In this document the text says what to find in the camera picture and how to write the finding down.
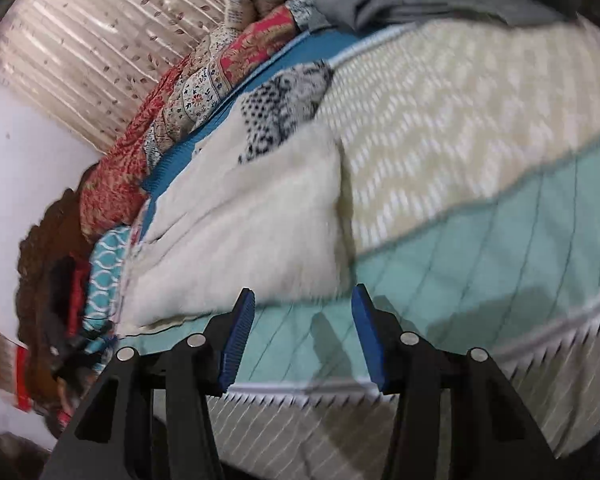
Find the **red black cloth on headboard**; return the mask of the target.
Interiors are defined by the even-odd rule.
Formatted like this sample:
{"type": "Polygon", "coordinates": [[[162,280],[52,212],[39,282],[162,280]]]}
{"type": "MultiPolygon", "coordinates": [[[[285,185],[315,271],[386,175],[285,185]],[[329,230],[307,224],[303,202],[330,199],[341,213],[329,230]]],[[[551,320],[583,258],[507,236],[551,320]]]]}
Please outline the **red black cloth on headboard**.
{"type": "Polygon", "coordinates": [[[48,312],[54,330],[64,338],[79,333],[86,305],[91,265],[87,260],[66,255],[50,270],[48,312]]]}

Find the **patterned bedspread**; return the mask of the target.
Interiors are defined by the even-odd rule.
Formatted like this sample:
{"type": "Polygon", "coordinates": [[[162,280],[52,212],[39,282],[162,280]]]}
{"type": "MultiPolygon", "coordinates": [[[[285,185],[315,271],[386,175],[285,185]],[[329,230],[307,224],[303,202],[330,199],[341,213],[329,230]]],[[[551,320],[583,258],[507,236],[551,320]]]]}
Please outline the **patterned bedspread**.
{"type": "MultiPolygon", "coordinates": [[[[340,64],[315,116],[344,148],[353,273],[440,348],[494,350],[558,455],[600,431],[600,29],[440,21],[340,64]]],[[[342,297],[257,314],[211,401],[221,455],[379,479],[396,400],[363,385],[342,297]]]]}

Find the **teal blue blanket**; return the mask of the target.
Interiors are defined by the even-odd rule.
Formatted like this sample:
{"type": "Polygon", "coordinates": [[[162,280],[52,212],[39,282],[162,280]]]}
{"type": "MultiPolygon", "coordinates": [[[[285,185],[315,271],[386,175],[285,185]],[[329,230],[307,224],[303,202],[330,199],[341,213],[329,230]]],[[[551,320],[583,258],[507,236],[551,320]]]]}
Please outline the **teal blue blanket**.
{"type": "Polygon", "coordinates": [[[219,127],[227,118],[238,96],[251,91],[259,84],[273,77],[285,68],[317,60],[330,60],[348,47],[353,46],[362,37],[340,32],[336,29],[323,30],[316,34],[302,32],[301,35],[291,40],[283,49],[275,53],[272,58],[258,66],[241,84],[217,106],[201,126],[180,144],[170,148],[152,170],[149,177],[143,182],[143,189],[149,193],[149,202],[144,215],[140,238],[143,238],[154,218],[157,200],[169,187],[175,177],[188,165],[195,148],[201,147],[201,141],[219,127]]]}

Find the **beige patterned curtain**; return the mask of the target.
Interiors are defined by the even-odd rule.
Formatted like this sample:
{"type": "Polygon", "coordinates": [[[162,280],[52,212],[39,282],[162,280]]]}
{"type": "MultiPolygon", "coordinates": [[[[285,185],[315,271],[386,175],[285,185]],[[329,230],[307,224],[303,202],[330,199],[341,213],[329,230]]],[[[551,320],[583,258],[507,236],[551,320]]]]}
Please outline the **beige patterned curtain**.
{"type": "Polygon", "coordinates": [[[0,83],[105,153],[223,14],[223,0],[15,0],[0,83]]]}

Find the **red floral quilt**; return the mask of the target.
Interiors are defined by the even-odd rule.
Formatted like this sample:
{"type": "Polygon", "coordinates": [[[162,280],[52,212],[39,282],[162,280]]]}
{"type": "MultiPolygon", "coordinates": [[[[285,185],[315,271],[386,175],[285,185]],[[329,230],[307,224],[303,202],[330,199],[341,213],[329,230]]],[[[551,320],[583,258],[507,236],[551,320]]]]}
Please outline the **red floral quilt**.
{"type": "Polygon", "coordinates": [[[314,0],[288,0],[244,30],[221,26],[163,75],[82,186],[80,227],[90,242],[130,224],[146,200],[143,180],[202,126],[238,84],[308,27],[314,0]]]}

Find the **carved wooden headboard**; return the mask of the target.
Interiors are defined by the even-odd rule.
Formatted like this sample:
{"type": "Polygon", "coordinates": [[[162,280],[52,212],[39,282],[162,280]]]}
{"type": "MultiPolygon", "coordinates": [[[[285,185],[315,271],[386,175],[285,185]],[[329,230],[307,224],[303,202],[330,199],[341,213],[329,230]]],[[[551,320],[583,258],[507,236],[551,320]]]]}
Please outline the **carved wooden headboard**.
{"type": "Polygon", "coordinates": [[[88,261],[93,250],[81,231],[80,198],[94,170],[88,167],[76,188],[67,188],[50,204],[19,244],[17,335],[28,347],[23,380],[35,411],[44,417],[54,437],[59,437],[68,425],[94,366],[94,360],[85,353],[87,338],[82,323],[76,336],[64,338],[54,330],[48,312],[54,263],[66,255],[88,261]]]}

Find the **cream fleece patterned sweater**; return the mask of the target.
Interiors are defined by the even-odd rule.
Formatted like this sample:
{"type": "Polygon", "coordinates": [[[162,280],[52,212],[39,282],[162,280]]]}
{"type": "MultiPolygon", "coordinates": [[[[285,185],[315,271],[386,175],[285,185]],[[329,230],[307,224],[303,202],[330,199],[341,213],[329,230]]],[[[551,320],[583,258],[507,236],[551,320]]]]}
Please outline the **cream fleece patterned sweater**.
{"type": "Polygon", "coordinates": [[[121,335],[257,300],[340,294],[340,149],[315,119],[332,68],[309,62],[244,93],[158,197],[124,270],[121,335]]]}

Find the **teal white patterned pillow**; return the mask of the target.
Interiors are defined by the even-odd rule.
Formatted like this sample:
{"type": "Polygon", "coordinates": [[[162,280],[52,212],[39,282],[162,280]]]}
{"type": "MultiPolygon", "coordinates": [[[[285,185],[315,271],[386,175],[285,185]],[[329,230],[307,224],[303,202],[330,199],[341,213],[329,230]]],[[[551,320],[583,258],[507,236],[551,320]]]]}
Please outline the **teal white patterned pillow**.
{"type": "Polygon", "coordinates": [[[129,226],[116,226],[96,242],[90,255],[82,330],[95,338],[87,344],[86,354],[106,353],[116,341],[119,288],[130,236],[129,226]]]}

